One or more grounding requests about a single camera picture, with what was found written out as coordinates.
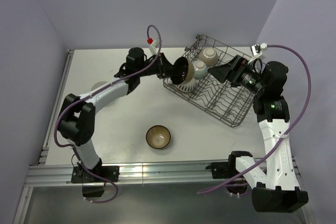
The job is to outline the black glossy bowl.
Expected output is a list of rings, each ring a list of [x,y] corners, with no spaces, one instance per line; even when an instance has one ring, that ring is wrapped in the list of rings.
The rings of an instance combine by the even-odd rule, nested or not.
[[[185,57],[179,57],[173,65],[171,81],[174,85],[187,84],[194,78],[194,66]]]

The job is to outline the light green bowl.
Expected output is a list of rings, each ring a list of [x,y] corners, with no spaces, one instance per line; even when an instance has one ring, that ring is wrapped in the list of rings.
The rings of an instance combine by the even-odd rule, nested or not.
[[[195,79],[202,79],[205,77],[207,73],[207,65],[205,62],[201,60],[195,60],[193,62],[194,67],[194,78]]]

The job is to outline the red patterned bowl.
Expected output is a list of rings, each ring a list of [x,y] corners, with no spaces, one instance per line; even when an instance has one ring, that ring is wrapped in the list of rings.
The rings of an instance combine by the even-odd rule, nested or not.
[[[218,54],[214,48],[204,48],[198,55],[198,60],[204,62],[208,67],[213,67],[218,62]]]

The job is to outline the white bowl striped outside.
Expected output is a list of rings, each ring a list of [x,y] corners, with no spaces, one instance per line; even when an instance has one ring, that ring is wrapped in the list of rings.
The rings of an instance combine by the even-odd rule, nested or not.
[[[192,80],[190,80],[188,83],[185,84],[178,84],[178,85],[174,84],[174,87],[183,93],[190,93],[196,87],[196,80],[195,78],[193,78]]]

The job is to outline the brown beige bowl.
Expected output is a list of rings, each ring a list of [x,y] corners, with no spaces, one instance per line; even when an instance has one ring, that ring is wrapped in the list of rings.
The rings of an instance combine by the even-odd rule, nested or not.
[[[169,145],[171,133],[168,128],[163,125],[154,125],[148,129],[145,139],[148,146],[160,150]]]

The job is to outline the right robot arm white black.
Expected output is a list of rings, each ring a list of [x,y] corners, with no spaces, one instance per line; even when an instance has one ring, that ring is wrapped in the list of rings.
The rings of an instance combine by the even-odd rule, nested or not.
[[[231,180],[243,177],[252,189],[253,207],[257,212],[292,213],[309,201],[300,189],[293,167],[289,141],[290,113],[282,96],[288,67],[270,61],[257,72],[248,60],[236,55],[224,65],[208,69],[217,81],[231,87],[244,87],[254,95],[253,109],[263,136],[266,162],[264,172],[248,151],[233,151],[227,170]]]

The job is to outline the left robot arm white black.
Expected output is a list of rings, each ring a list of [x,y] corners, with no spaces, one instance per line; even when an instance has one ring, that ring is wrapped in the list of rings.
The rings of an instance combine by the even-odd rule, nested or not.
[[[55,144],[61,148],[72,148],[84,177],[89,181],[106,181],[102,159],[92,143],[96,114],[112,101],[134,91],[142,77],[164,79],[175,74],[175,65],[164,53],[158,51],[147,57],[143,49],[131,48],[125,62],[108,84],[82,95],[71,93],[64,98],[53,132]]]

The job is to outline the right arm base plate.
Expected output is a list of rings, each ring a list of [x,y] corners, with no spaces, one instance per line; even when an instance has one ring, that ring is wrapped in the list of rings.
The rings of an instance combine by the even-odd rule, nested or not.
[[[205,169],[211,171],[212,179],[226,179],[236,175],[236,172],[228,161],[212,162]]]

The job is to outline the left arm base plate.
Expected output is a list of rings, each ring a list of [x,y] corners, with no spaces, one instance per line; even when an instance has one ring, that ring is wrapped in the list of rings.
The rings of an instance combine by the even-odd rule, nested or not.
[[[108,179],[112,182],[117,182],[119,177],[119,166],[102,166],[92,171],[92,173]],[[101,179],[89,175],[81,166],[75,166],[72,171],[71,183],[101,183]]]

